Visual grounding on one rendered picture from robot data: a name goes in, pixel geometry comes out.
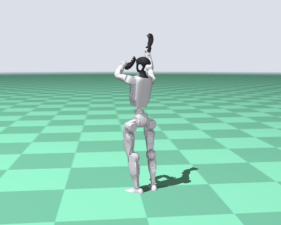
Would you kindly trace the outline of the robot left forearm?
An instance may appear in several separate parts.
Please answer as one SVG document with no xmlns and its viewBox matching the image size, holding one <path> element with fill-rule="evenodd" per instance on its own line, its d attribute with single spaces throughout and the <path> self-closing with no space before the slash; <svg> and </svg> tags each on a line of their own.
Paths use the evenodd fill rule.
<svg viewBox="0 0 281 225">
<path fill-rule="evenodd" d="M 122 73 L 124 71 L 126 65 L 127 65 L 127 61 L 126 60 L 121 61 L 120 65 L 115 70 L 114 75 L 118 75 L 120 72 Z"/>
</svg>

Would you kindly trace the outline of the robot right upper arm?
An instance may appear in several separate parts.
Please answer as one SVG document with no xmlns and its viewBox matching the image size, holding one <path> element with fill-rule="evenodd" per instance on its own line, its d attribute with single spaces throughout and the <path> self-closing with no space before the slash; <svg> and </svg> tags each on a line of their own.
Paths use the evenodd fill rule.
<svg viewBox="0 0 281 225">
<path fill-rule="evenodd" d="M 153 85 L 153 83 L 155 81 L 155 75 L 154 75 L 154 72 L 153 72 L 151 64 L 150 65 L 146 65 L 146 70 L 148 71 L 148 76 L 152 79 L 152 85 Z"/>
</svg>

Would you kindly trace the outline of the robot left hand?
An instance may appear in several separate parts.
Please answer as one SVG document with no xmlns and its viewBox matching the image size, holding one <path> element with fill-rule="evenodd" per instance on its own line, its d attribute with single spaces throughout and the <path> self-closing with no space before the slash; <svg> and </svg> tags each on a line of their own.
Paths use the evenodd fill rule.
<svg viewBox="0 0 281 225">
<path fill-rule="evenodd" d="M 133 59 L 133 60 L 131 60 L 130 63 L 127 63 L 125 69 L 130 69 L 130 68 L 134 65 L 134 63 L 135 63 L 135 61 L 136 61 L 136 58 L 133 57 L 132 59 Z"/>
</svg>

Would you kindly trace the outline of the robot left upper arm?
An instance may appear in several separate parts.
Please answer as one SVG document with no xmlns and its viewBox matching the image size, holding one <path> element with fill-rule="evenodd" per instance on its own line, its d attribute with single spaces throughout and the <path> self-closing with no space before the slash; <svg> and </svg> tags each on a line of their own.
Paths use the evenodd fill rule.
<svg viewBox="0 0 281 225">
<path fill-rule="evenodd" d="M 133 76 L 122 74 L 121 72 L 118 75 L 114 75 L 115 78 L 124 81 L 129 85 L 135 85 L 136 79 Z"/>
</svg>

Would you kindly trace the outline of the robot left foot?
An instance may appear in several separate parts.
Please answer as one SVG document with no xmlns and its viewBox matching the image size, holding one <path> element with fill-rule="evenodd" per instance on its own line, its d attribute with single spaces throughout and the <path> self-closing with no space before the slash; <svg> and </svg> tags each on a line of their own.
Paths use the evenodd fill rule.
<svg viewBox="0 0 281 225">
<path fill-rule="evenodd" d="M 130 188 L 130 189 L 126 189 L 125 191 L 132 192 L 132 193 L 138 193 L 138 194 L 143 194 L 144 193 L 142 188 L 138 188 L 138 190 L 135 190 L 134 187 Z"/>
</svg>

